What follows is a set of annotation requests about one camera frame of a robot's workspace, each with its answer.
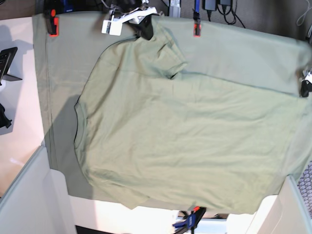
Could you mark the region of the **light green T-shirt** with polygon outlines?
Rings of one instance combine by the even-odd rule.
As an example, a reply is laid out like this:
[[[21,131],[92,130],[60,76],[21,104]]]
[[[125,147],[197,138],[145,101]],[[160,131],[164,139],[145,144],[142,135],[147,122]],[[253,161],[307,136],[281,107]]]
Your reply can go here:
[[[312,158],[311,51],[242,31],[209,35],[197,69],[160,24],[110,45],[75,105],[75,154],[95,189],[128,208],[155,199],[254,213]]]

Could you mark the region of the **black power adapter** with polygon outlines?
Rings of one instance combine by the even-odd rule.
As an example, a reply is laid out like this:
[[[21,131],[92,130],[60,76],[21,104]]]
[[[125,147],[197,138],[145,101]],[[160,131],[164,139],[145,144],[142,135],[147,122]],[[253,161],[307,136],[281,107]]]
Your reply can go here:
[[[206,11],[216,11],[217,0],[203,0],[203,9]]]

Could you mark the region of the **green table cover cloth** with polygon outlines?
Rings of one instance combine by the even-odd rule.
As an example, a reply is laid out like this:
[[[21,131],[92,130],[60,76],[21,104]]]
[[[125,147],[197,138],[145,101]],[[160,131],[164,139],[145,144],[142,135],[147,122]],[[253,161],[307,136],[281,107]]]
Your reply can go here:
[[[76,12],[60,15],[60,35],[47,34],[43,15],[33,16],[35,64],[49,164],[64,174],[68,193],[113,201],[83,176],[74,152],[77,117],[74,106],[101,53],[110,45],[136,38],[125,25],[120,36],[101,32],[104,15]],[[186,71],[219,75],[261,88],[298,94],[297,77],[312,64],[312,49],[301,40],[204,21],[201,36],[193,21],[153,16],[175,39]]]

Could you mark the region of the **orange black clamp left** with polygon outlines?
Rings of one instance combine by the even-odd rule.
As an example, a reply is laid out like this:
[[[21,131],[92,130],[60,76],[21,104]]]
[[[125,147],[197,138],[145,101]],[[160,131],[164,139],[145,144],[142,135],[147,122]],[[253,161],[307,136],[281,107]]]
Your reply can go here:
[[[59,18],[56,16],[56,10],[45,10],[44,17],[49,36],[57,37],[59,35]]]

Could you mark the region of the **black tablet stand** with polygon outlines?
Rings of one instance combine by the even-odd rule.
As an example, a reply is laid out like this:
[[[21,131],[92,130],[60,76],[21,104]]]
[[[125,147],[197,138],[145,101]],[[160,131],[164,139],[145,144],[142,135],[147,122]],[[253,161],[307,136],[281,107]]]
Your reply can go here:
[[[17,52],[17,47],[8,48],[0,52],[0,80],[19,81],[22,80],[16,76],[8,74],[8,70]]]

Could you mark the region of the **black object table edge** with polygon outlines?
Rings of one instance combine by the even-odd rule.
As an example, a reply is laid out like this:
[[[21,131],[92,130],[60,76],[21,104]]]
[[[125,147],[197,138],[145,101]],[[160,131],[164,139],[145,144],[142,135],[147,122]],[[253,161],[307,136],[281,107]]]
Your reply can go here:
[[[0,128],[9,128],[12,125],[12,120],[8,119],[5,115],[5,108],[0,104]]]

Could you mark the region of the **blue orange clamp bottom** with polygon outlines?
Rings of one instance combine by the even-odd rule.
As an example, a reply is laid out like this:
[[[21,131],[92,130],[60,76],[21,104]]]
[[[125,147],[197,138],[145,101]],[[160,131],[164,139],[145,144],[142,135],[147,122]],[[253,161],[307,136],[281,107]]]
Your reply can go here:
[[[191,210],[190,214],[186,211],[182,211],[182,213],[184,214],[184,220],[173,224],[173,227],[175,228],[174,234],[184,234],[187,231],[194,234],[200,220],[206,213],[206,208],[197,206]]]

